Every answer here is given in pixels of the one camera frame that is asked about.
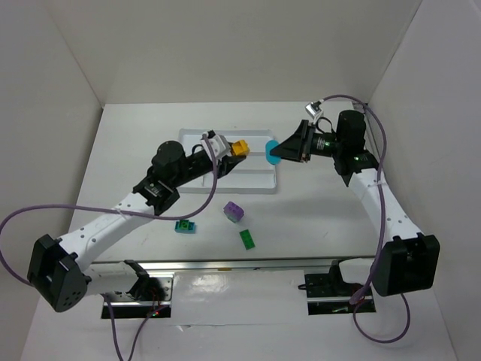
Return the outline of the yellow lego brick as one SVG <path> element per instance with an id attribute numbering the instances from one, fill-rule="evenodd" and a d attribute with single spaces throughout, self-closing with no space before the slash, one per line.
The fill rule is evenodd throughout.
<path id="1" fill-rule="evenodd" d="M 232 156 L 248 156 L 250 148 L 245 140 L 239 140 L 231 144 Z"/>

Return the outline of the purple lego brick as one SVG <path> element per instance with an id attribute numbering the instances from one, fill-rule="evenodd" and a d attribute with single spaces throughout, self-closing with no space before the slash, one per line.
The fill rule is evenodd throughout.
<path id="1" fill-rule="evenodd" d="M 223 208 L 224 215 L 233 223 L 239 223 L 244 217 L 244 210 L 234 202 L 228 202 Z"/>

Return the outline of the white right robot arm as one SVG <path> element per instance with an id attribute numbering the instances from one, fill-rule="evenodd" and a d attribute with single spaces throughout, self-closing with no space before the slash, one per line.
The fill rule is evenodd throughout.
<path id="1" fill-rule="evenodd" d="M 406 215 L 386 182 L 380 161 L 365 147 L 362 113 L 341 111 L 333 132 L 317 132 L 302 120 L 295 132 L 268 150 L 268 155 L 293 162 L 312 156 L 333 159 L 334 169 L 356 195 L 380 234 L 368 285 L 380 296 L 426 290 L 433 286 L 440 243 Z"/>

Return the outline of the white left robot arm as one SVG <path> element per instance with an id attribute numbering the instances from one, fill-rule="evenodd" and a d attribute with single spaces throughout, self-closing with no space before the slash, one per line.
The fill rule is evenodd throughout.
<path id="1" fill-rule="evenodd" d="M 94 294 L 124 293 L 135 301 L 150 301 L 162 293 L 160 283 L 134 260 L 93 263 L 165 213 L 179 199 L 179 187 L 208 173 L 216 179 L 226 176 L 250 151 L 244 140 L 232 143 L 214 132 L 203 134 L 199 146 L 186 155 L 180 142 L 162 143 L 146 177 L 118 205 L 71 233 L 57 239 L 44 235 L 35 242 L 27 278 L 54 311 L 67 311 Z"/>

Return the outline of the white plastic divided tray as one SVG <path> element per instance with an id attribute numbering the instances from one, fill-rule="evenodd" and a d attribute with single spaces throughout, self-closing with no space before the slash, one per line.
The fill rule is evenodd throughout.
<path id="1" fill-rule="evenodd" d="M 181 129 L 178 141 L 184 146 L 186 155 L 201 140 L 203 129 Z M 276 167 L 265 157 L 265 145 L 275 140 L 271 130 L 220 130 L 229 142 L 245 140 L 250 148 L 247 159 L 237 165 L 227 176 L 218 180 L 217 193 L 274 194 L 277 191 Z M 206 174 L 181 186 L 181 193 L 209 193 L 213 175 Z"/>

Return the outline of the small green lego brick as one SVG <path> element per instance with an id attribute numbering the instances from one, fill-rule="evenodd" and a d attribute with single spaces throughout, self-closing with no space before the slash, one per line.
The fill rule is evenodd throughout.
<path id="1" fill-rule="evenodd" d="M 179 220 L 177 222 L 177 229 L 180 232 L 187 232 L 190 230 L 190 222 L 189 220 Z"/>

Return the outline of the green flat lego plate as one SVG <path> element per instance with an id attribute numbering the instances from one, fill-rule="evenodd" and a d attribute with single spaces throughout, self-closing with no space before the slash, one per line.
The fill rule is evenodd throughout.
<path id="1" fill-rule="evenodd" d="M 239 235 L 246 250 L 251 250 L 256 247 L 253 237 L 248 229 L 240 231 Z"/>

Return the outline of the aluminium right side rail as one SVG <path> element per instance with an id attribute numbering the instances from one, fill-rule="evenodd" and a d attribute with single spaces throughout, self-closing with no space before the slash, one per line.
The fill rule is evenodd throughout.
<path id="1" fill-rule="evenodd" d="M 363 114 L 369 114 L 371 112 L 370 107 L 365 103 L 353 102 L 352 106 L 356 111 L 362 112 Z"/>

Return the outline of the aluminium rail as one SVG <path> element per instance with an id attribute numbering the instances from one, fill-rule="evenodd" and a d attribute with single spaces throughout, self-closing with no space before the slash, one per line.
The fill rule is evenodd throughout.
<path id="1" fill-rule="evenodd" d="M 369 259 L 372 256 L 342 257 L 301 257 L 301 258 L 267 258 L 267 259 L 197 259 L 170 261 L 138 261 L 150 276 L 174 275 L 179 272 L 251 272 L 251 271 L 284 271 L 329 270 L 333 262 L 351 259 Z"/>
<path id="2" fill-rule="evenodd" d="M 356 111 L 362 112 L 363 114 L 369 114 L 371 112 L 370 107 L 365 103 L 353 102 L 352 106 Z"/>

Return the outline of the aluminium front rail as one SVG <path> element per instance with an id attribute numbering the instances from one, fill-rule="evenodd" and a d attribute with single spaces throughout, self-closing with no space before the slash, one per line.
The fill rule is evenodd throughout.
<path id="1" fill-rule="evenodd" d="M 179 272 L 251 272 L 251 271 L 284 271 L 329 270 L 333 262 L 351 259 L 369 259 L 372 256 L 342 257 L 301 257 L 301 258 L 267 258 L 267 259 L 197 259 L 170 261 L 138 261 L 150 276 L 174 275 Z"/>

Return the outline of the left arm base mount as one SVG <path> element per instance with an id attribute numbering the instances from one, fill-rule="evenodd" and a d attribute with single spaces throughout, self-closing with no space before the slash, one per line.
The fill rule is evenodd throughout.
<path id="1" fill-rule="evenodd" d="M 174 274 L 171 272 L 149 273 L 133 260 L 121 262 L 126 275 L 115 275 L 119 281 L 113 290 L 106 292 L 116 319 L 157 319 L 171 317 L 171 297 Z"/>

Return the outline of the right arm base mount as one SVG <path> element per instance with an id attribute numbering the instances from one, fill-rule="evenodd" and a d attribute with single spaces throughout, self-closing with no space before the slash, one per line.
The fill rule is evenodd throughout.
<path id="1" fill-rule="evenodd" d="M 306 294 L 310 316 L 351 314 L 355 306 L 349 300 L 361 287 L 361 284 L 343 280 L 338 260 L 334 260 L 327 271 L 305 274 L 304 282 L 298 285 L 298 289 Z"/>

